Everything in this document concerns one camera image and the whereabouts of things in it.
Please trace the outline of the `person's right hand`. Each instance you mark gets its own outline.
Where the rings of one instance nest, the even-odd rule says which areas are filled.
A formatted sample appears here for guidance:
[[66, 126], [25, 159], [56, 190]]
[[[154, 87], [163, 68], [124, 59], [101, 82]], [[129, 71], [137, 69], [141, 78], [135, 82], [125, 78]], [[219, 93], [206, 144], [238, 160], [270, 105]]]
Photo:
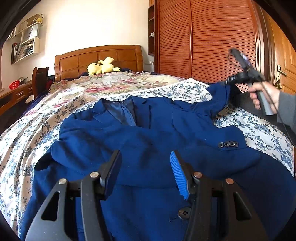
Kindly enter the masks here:
[[277, 114], [280, 95], [279, 89], [274, 87], [269, 82], [263, 81], [255, 82], [249, 85], [248, 92], [250, 93], [250, 98], [254, 104], [255, 109], [266, 109], [266, 107], [262, 105], [262, 96], [264, 96], [263, 101], [268, 103], [270, 114]]

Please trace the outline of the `grey right sleeve forearm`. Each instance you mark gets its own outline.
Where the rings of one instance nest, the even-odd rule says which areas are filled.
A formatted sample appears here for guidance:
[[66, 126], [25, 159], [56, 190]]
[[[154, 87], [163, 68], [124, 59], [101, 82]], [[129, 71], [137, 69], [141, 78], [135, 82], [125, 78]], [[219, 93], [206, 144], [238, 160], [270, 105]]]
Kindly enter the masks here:
[[277, 110], [277, 122], [289, 126], [295, 133], [295, 94], [280, 92]]

